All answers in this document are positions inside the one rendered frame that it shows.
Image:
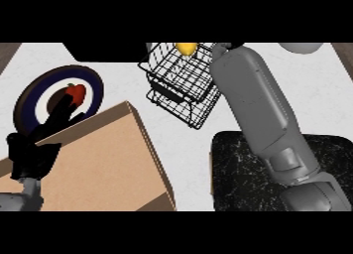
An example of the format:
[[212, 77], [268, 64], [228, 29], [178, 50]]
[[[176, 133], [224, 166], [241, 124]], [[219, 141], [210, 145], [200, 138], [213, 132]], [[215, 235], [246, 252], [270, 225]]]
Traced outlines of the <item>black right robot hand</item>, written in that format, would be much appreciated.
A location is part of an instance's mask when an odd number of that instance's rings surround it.
[[238, 48], [244, 43], [216, 43], [213, 49], [216, 50], [233, 50]]

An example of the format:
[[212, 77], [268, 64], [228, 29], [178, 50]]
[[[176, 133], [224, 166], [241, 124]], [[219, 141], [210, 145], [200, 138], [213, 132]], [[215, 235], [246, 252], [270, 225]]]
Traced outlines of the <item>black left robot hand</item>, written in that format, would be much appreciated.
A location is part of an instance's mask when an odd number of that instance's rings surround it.
[[11, 133], [7, 136], [8, 159], [13, 162], [11, 179], [30, 178], [39, 180], [51, 170], [61, 144], [45, 144], [38, 146], [36, 142], [70, 127], [85, 116], [72, 113], [82, 104], [82, 95], [66, 94], [57, 103], [44, 124], [39, 124], [27, 136]]

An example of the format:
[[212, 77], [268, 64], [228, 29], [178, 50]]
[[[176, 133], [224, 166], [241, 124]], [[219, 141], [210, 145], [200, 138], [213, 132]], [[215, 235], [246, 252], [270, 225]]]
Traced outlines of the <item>blue and white round plate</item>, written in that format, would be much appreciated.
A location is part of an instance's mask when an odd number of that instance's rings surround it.
[[103, 99], [103, 82], [97, 72], [86, 66], [75, 64], [55, 67], [35, 78], [16, 101], [13, 123], [23, 135], [45, 122], [50, 115], [47, 112], [50, 98], [70, 83], [82, 84], [86, 88], [85, 103], [76, 113], [85, 114], [82, 119], [95, 114]]

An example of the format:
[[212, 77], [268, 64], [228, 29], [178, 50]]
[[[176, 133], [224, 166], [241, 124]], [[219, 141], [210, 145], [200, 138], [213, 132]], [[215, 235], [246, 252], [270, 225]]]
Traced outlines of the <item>black speckled tray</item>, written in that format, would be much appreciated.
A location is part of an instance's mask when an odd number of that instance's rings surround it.
[[[321, 170], [336, 179], [353, 209], [353, 142], [339, 136], [303, 134]], [[270, 178], [240, 131], [215, 134], [210, 145], [212, 196], [216, 211], [284, 211], [286, 187]]]

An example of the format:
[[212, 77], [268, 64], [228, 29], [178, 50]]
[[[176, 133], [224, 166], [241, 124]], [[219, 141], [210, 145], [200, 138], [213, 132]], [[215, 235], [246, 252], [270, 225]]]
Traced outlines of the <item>black appliance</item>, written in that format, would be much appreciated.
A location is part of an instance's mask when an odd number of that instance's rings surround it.
[[85, 63], [140, 63], [148, 59], [150, 43], [64, 43], [78, 62]]

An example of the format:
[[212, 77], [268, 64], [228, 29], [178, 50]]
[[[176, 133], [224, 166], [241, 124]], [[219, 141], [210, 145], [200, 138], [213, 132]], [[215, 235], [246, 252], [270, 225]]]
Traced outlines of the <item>pale grey rounded object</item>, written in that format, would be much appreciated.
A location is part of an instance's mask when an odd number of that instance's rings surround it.
[[301, 55], [312, 54], [323, 46], [321, 43], [280, 43], [278, 45], [289, 52]]

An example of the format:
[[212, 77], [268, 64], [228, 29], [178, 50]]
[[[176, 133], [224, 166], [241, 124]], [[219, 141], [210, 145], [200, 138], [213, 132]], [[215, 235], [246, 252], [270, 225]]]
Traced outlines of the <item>tan wooden cutting board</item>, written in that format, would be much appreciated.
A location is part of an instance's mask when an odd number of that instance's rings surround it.
[[175, 209], [135, 108], [119, 103], [42, 141], [63, 145], [41, 180], [42, 211]]

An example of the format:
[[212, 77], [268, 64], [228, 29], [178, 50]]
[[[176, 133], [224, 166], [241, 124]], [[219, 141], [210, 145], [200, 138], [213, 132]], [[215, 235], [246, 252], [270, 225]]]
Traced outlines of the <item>yellow lemon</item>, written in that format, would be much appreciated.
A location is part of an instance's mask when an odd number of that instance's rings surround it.
[[196, 43], [176, 43], [175, 48], [182, 56], [191, 56], [197, 49]]

